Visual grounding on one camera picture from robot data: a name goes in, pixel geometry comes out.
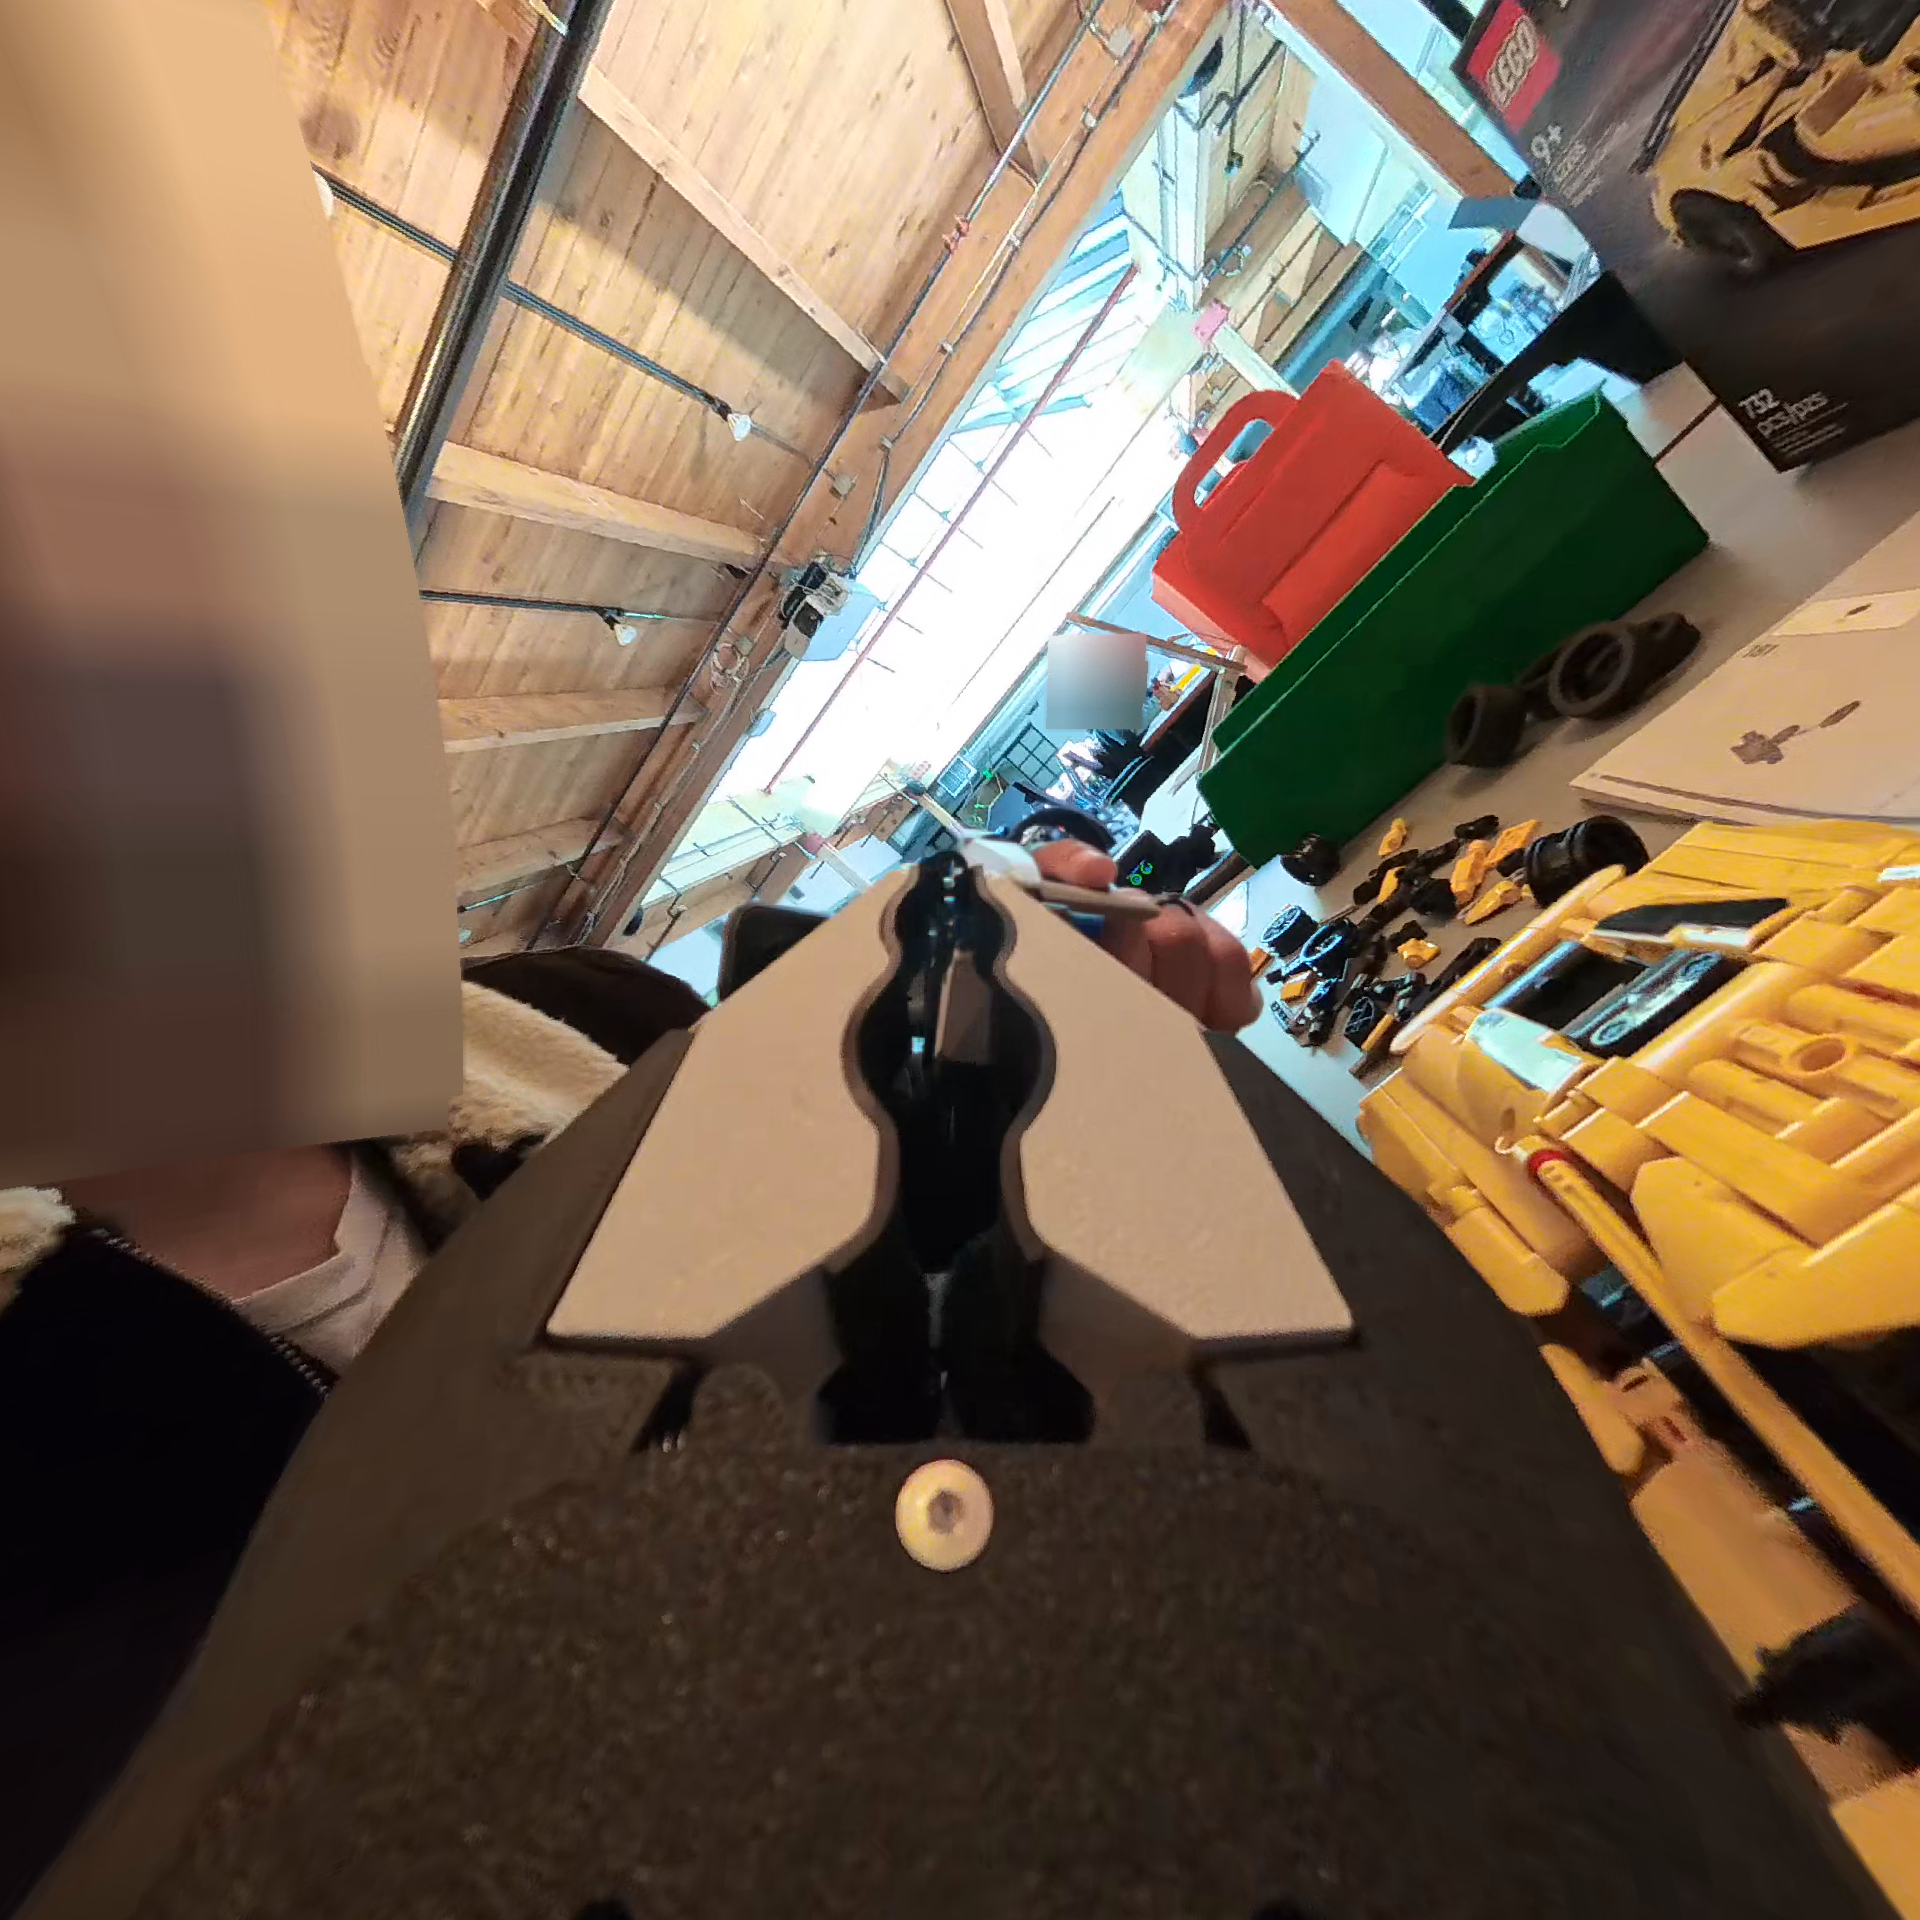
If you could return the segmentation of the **black device with green lights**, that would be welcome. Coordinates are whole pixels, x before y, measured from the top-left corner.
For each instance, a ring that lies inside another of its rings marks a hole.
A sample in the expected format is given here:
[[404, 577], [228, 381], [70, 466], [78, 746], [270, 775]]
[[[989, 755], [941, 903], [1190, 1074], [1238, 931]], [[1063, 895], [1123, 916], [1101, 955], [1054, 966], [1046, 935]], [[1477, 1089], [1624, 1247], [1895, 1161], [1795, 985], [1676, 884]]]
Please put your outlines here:
[[1115, 886], [1149, 895], [1182, 895], [1190, 882], [1214, 868], [1217, 859], [1215, 827], [1199, 823], [1173, 838], [1137, 833], [1112, 859]]

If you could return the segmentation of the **pile of black yellow bricks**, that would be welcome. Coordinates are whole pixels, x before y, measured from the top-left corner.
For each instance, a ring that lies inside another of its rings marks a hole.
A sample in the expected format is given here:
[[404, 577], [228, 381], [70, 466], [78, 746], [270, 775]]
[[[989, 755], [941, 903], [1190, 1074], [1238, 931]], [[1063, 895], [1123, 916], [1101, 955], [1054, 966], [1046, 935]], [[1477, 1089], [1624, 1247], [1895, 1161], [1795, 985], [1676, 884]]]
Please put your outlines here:
[[1492, 957], [1534, 905], [1520, 867], [1539, 818], [1486, 812], [1437, 836], [1395, 815], [1352, 882], [1285, 905], [1253, 946], [1265, 1013], [1300, 1049], [1339, 1045], [1357, 1077], [1437, 997]]

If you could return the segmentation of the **black toy wheel rim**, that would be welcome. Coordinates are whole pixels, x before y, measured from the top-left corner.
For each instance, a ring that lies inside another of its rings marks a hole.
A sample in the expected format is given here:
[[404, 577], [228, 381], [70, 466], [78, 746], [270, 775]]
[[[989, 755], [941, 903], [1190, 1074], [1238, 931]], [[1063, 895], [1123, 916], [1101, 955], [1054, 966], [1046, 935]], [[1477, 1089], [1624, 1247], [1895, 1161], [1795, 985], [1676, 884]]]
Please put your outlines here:
[[1630, 876], [1645, 863], [1647, 847], [1630, 823], [1614, 814], [1592, 814], [1532, 838], [1520, 876], [1534, 903], [1552, 905], [1598, 874], [1619, 868]]

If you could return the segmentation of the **building instruction booklet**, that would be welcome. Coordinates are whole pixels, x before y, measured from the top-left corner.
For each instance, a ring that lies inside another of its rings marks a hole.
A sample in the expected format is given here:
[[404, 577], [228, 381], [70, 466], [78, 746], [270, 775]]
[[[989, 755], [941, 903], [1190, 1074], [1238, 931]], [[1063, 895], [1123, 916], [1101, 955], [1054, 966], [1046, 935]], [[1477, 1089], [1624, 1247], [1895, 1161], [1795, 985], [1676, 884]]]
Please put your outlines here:
[[1572, 782], [1680, 820], [1917, 820], [1917, 516]]

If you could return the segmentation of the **yellow toy brick car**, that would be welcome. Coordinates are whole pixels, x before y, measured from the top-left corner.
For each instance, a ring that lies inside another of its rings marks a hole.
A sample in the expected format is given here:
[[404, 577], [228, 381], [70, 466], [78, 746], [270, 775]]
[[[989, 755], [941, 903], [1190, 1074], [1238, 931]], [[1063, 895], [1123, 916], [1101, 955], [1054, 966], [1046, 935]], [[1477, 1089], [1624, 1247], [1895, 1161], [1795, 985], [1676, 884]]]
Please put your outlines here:
[[1357, 1135], [1532, 1324], [1665, 1571], [1917, 1911], [1915, 823], [1705, 823], [1535, 890]]

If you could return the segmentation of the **red cardboard carrier box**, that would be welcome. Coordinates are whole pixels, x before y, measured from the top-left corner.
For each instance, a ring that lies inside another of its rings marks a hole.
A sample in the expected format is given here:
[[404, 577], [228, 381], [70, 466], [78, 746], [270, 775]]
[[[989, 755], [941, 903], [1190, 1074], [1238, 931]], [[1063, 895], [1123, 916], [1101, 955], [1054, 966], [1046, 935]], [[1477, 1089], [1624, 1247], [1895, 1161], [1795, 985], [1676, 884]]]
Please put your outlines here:
[[1471, 477], [1343, 369], [1236, 401], [1169, 490], [1151, 597], [1263, 668]]

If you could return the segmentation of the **person's left hand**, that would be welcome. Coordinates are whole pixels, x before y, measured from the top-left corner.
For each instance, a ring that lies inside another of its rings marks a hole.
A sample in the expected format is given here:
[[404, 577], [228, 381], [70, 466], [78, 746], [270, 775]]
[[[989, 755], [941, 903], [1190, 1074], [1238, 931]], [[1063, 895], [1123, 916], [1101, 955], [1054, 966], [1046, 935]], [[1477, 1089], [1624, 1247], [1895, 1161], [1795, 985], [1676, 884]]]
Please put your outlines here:
[[[1046, 879], [1083, 892], [1110, 892], [1118, 882], [1112, 859], [1075, 838], [1039, 843], [1031, 857]], [[1104, 919], [1096, 942], [1214, 1033], [1238, 1036], [1261, 1015], [1248, 951], [1189, 903], [1157, 903], [1151, 919]]]

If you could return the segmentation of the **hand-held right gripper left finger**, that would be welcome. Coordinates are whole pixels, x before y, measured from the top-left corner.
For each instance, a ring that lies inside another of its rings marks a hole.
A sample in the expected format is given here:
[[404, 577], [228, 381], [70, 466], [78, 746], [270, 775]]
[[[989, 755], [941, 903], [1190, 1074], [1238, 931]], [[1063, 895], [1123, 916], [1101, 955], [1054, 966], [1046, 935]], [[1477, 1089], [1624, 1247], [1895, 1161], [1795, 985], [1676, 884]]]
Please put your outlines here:
[[805, 1437], [940, 1428], [927, 1277], [897, 1221], [917, 884], [879, 877], [695, 1027], [545, 1319], [563, 1348], [668, 1362], [645, 1444], [685, 1444], [727, 1370], [769, 1385]]

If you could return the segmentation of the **black office chair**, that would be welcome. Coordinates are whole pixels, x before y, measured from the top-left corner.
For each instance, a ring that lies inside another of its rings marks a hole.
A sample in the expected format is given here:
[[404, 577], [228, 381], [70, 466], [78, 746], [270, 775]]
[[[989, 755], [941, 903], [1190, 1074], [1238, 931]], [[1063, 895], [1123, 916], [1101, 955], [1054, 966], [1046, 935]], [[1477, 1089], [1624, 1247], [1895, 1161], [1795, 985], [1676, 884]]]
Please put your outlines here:
[[1641, 386], [1683, 365], [1684, 356], [1651, 324], [1621, 279], [1614, 271], [1599, 271], [1526, 347], [1452, 414], [1440, 428], [1436, 445], [1443, 452], [1453, 452], [1464, 441], [1492, 441], [1502, 410], [1534, 378], [1574, 362], [1596, 364], [1605, 372]]

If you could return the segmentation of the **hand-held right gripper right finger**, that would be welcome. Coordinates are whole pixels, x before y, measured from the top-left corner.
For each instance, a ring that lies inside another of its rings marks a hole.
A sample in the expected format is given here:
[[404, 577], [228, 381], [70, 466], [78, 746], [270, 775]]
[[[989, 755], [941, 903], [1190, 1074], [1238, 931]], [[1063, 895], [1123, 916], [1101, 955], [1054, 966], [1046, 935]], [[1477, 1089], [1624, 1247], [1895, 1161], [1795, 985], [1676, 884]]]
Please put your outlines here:
[[1352, 1307], [1212, 1038], [1016, 886], [967, 890], [995, 1059], [959, 1062], [959, 1433], [1238, 1442], [1230, 1359]]

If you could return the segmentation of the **white shirt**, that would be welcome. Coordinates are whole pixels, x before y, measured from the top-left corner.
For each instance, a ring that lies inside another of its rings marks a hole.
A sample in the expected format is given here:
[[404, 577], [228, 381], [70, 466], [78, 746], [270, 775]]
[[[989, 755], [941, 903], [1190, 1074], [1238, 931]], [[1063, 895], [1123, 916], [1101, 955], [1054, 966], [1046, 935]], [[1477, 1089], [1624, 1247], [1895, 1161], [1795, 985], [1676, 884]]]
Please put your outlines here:
[[360, 1157], [303, 1147], [247, 1164], [215, 1287], [254, 1327], [342, 1371], [423, 1265], [419, 1227]]

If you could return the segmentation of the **green plastic bin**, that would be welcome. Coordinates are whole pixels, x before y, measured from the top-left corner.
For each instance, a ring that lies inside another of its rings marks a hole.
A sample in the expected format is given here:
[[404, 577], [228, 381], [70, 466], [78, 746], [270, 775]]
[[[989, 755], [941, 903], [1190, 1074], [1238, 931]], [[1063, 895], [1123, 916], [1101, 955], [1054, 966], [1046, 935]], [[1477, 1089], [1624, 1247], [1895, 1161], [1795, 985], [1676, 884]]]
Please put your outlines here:
[[1198, 778], [1205, 814], [1256, 868], [1308, 835], [1351, 843], [1443, 763], [1467, 686], [1632, 613], [1708, 541], [1599, 390], [1552, 407], [1236, 701]]

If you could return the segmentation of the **toy car set box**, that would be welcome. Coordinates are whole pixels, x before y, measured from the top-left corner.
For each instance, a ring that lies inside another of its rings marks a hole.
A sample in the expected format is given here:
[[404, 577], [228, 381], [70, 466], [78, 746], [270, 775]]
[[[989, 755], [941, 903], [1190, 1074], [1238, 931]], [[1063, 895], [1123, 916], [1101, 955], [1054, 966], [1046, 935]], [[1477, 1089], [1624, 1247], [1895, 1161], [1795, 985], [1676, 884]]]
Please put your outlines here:
[[1453, 73], [1776, 470], [1915, 419], [1915, 3], [1496, 3]]

